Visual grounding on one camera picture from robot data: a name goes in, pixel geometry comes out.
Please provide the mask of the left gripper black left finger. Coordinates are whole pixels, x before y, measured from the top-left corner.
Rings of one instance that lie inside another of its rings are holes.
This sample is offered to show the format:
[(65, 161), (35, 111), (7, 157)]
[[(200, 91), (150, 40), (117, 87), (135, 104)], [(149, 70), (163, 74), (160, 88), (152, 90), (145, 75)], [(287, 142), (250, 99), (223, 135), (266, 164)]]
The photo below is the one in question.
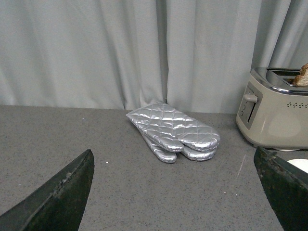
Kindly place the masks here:
[(0, 217), (2, 231), (77, 231), (94, 174), (87, 149)]

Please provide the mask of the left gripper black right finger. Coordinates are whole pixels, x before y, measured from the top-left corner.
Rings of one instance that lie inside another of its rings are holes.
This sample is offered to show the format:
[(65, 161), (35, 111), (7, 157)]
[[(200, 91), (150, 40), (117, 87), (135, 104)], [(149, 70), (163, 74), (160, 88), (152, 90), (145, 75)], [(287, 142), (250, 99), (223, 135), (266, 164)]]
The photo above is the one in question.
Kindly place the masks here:
[(254, 164), (267, 200), (285, 231), (308, 229), (308, 174), (263, 147)]

